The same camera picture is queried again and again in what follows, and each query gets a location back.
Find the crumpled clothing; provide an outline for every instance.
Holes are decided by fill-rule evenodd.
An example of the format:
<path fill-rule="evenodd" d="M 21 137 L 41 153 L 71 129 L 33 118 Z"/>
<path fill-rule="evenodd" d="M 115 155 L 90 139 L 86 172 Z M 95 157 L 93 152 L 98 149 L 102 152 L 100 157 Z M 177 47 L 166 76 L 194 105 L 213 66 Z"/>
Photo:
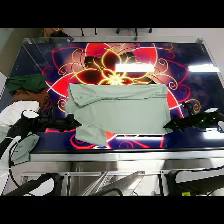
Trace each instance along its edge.
<path fill-rule="evenodd" d="M 37 93 L 48 88 L 45 77 L 41 74 L 9 77 L 6 80 L 5 85 L 12 95 L 14 95 L 16 90 L 19 89 L 25 89 Z"/>
<path fill-rule="evenodd" d="M 167 134 L 170 118 L 166 85 L 98 86 L 70 84 L 66 114 L 82 124 L 76 139 L 105 146 L 105 132 Z"/>
<path fill-rule="evenodd" d="M 12 96 L 12 102 L 18 101 L 37 101 L 40 105 L 40 111 L 45 111 L 50 105 L 50 97 L 46 89 L 34 93 L 28 90 L 19 89 L 16 90 L 16 93 Z"/>
<path fill-rule="evenodd" d="M 19 101 L 9 105 L 0 113 L 0 125 L 14 125 L 21 118 L 24 110 L 38 112 L 39 103 L 37 101 Z"/>
<path fill-rule="evenodd" d="M 9 129 L 10 129 L 9 126 L 0 126 L 0 143 L 7 136 Z M 38 140 L 39 136 L 33 134 L 25 138 L 18 144 L 11 159 L 15 165 L 29 161 L 29 155 L 30 155 L 29 153 L 36 146 Z"/>

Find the table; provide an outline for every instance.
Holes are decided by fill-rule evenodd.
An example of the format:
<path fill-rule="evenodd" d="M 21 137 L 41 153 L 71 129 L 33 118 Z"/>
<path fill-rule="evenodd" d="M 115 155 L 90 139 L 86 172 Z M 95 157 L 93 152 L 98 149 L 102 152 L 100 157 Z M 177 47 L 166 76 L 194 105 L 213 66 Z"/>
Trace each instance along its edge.
<path fill-rule="evenodd" d="M 195 111 L 211 107 L 224 112 L 223 77 L 220 72 L 191 72 L 189 66 L 216 64 L 205 41 L 197 37 L 73 37 L 26 38 L 17 56 L 11 76 L 41 73 L 46 77 L 49 95 L 57 109 L 56 116 L 64 117 L 69 83 L 105 84 L 112 81 L 99 73 L 85 70 L 88 57 L 109 62 L 126 60 L 152 63 L 154 76 L 127 74 L 127 84 L 166 84 L 171 116 L 187 116 L 182 102 L 191 102 Z M 3 94 L 6 102 L 7 89 Z M 217 137 L 194 128 L 184 133 L 173 132 L 153 136 L 136 133 L 134 136 L 107 133 L 108 145 L 95 146 L 75 139 L 75 130 L 58 133 L 47 129 L 38 133 L 40 140 L 31 153 L 31 161 L 117 161 L 136 159 L 211 158 L 224 156 L 224 134 Z"/>

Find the black chair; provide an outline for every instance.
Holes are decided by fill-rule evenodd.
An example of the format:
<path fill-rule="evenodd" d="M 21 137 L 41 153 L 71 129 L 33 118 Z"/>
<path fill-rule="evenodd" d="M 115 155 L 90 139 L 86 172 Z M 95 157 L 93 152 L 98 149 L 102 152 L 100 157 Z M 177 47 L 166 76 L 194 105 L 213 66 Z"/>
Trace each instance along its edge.
<path fill-rule="evenodd" d="M 83 29 L 81 28 L 81 31 L 82 31 L 82 36 L 84 37 L 84 32 L 83 32 Z M 95 28 L 95 35 L 97 35 L 97 32 L 96 32 L 96 28 Z"/>
<path fill-rule="evenodd" d="M 135 40 L 138 39 L 138 28 L 134 28 L 135 29 Z M 120 33 L 121 28 L 117 28 L 116 33 L 119 34 Z"/>

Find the glowing flower center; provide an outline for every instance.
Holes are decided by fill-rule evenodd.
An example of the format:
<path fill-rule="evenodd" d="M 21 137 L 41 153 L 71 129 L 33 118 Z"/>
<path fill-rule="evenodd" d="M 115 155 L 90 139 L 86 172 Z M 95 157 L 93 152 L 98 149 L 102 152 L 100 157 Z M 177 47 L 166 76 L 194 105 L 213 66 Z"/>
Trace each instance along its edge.
<path fill-rule="evenodd" d="M 123 79 L 119 74 L 113 74 L 109 76 L 108 80 L 109 85 L 123 85 Z"/>

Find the dark green cloth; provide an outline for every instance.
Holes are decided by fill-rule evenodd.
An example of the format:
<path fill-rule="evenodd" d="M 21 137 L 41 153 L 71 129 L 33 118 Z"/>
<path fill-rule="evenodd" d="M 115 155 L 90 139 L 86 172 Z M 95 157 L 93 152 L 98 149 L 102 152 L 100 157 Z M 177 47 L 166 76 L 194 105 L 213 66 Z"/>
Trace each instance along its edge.
<path fill-rule="evenodd" d="M 6 80 L 6 87 L 9 92 L 13 95 L 16 90 L 25 89 L 35 93 L 46 89 L 48 86 L 45 82 L 45 77 L 41 74 L 14 76 Z"/>

